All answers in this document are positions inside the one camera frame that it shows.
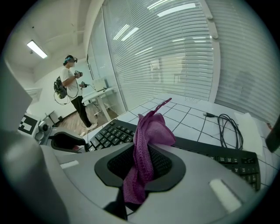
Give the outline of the white paper sheet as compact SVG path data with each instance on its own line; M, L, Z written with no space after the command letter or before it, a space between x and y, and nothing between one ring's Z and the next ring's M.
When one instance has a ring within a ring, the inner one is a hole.
M243 137L242 149L263 156L263 143L257 125L249 113L234 113Z

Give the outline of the white desk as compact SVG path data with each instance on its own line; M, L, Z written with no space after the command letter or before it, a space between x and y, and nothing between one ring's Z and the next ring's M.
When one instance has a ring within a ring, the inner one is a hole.
M111 120L111 118L110 118L110 116L107 112L107 109L105 107L105 104L102 100L102 95L113 92L113 91L114 91L114 89L110 87L110 88L107 88L107 89L103 89L101 91L92 92L92 93L86 95L85 97L83 97L82 103L85 103L85 102L90 101L92 99L97 99L98 104L100 105L102 112L104 113L107 121L109 122Z

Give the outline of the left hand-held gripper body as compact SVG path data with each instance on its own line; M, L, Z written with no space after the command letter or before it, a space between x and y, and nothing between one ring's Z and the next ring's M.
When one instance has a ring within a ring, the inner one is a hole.
M46 121L28 113L24 114L18 128L19 133L35 139L38 144L46 144L51 131Z

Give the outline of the glass partition with blinds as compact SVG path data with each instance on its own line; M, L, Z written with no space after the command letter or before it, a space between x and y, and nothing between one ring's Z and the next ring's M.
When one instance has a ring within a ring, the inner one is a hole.
M280 50L246 0L96 0L88 62L116 113L161 93L280 115Z

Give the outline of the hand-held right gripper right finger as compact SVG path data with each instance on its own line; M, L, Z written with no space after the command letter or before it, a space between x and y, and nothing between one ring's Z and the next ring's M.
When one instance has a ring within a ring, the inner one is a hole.
M249 184L207 156L158 144L185 164L171 190L150 193L129 218L132 224L239 224L256 196Z

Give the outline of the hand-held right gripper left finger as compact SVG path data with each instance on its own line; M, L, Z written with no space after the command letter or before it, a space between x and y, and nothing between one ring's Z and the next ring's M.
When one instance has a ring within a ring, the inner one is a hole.
M47 220L127 220L122 179L107 163L132 143L81 154L56 155L42 146L42 184Z

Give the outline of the purple cloth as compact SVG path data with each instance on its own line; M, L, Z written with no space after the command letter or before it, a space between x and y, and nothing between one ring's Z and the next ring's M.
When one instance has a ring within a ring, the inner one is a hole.
M170 102L171 99L159 104L155 110L145 116L139 114L139 120L133 137L134 164L123 182L123 196L126 203L141 205L145 199L145 185L154 179L148 144L163 144L171 146L175 143L175 136L166 126L162 114L157 111Z

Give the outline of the white checked tablecloth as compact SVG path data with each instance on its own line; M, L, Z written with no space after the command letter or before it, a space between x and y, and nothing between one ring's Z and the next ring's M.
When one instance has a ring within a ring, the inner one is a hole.
M115 119L137 126L139 114L146 115L155 110L163 101L164 99L160 96L153 98ZM157 113L163 115L166 126L175 137L245 151L242 149L243 137L233 109L194 98L183 100L179 96L173 96L171 101L162 106ZM85 135L86 142L88 143L101 128L111 121ZM256 155L260 169L261 189L271 185L280 171L280 149L274 153L268 150L265 137L268 135L269 129L264 122L256 120L255 123L263 145L263 156Z

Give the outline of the ceiling light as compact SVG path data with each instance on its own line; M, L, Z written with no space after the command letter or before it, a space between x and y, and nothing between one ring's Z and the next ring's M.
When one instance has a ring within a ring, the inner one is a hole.
M48 55L35 43L34 40L31 40L27 43L27 47L39 55L42 59L47 58Z

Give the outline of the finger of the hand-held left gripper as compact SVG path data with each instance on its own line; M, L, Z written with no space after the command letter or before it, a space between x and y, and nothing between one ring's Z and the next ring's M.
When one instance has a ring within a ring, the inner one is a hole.
M82 152L78 150L73 150L73 149L65 149L65 148L60 148L60 147L53 147L55 151L61 151L61 152L67 152L67 153L75 153L75 154L80 154Z
M51 146L83 146L86 144L82 137L76 137L66 132L57 132L49 137Z

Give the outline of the white box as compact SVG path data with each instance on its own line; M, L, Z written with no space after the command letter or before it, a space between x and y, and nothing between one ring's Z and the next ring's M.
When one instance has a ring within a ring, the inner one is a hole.
M96 92L105 91L108 88L104 78L94 79L92 85Z

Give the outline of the black bottle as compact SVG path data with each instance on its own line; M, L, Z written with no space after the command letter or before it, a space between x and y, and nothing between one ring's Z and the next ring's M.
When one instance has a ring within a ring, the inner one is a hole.
M265 139L266 146L270 152L275 152L280 147L280 115L270 133Z

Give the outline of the black keyboard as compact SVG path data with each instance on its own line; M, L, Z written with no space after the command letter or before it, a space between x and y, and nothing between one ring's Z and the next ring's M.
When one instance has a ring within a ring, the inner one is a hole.
M134 124L114 119L89 140L86 151L101 150L133 142L136 127ZM180 137L176 137L176 142L172 146L205 155L239 175L255 191L260 190L261 178L256 153L200 143Z

